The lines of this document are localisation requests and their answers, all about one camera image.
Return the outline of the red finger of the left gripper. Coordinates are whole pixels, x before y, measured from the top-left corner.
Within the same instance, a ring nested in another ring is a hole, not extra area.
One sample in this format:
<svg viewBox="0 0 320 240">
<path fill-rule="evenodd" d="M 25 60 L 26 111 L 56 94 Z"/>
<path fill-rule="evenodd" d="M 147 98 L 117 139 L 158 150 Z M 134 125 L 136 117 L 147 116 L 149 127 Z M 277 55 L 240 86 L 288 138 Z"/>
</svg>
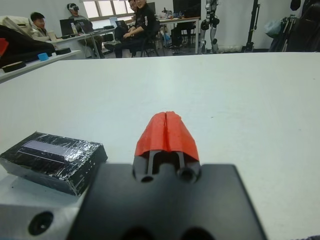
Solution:
<svg viewBox="0 0 320 240">
<path fill-rule="evenodd" d="M 9 46 L 9 42 L 5 38 L 0 38 L 0 56 L 2 57 L 7 48 Z"/>
</svg>

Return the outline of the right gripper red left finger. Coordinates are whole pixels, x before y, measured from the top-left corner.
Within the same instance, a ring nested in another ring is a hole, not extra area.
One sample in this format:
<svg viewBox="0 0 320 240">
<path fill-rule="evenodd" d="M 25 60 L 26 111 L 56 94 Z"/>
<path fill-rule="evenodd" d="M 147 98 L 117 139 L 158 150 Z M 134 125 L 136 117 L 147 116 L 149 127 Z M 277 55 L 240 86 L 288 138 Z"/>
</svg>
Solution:
<svg viewBox="0 0 320 240">
<path fill-rule="evenodd" d="M 136 144 L 132 171 L 138 182 L 148 182 L 153 179 L 155 156 L 167 149 L 165 126 L 166 113 L 155 114 Z"/>
</svg>

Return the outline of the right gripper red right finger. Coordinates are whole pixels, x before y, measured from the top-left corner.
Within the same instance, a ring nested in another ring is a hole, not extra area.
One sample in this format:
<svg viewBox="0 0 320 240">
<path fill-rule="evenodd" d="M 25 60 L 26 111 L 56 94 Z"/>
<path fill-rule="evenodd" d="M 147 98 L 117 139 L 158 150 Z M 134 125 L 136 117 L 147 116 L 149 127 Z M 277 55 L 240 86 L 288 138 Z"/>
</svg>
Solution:
<svg viewBox="0 0 320 240">
<path fill-rule="evenodd" d="M 181 116 L 173 111 L 166 113 L 166 133 L 169 162 L 174 165 L 178 178 L 195 183 L 201 172 L 197 145 Z"/>
</svg>

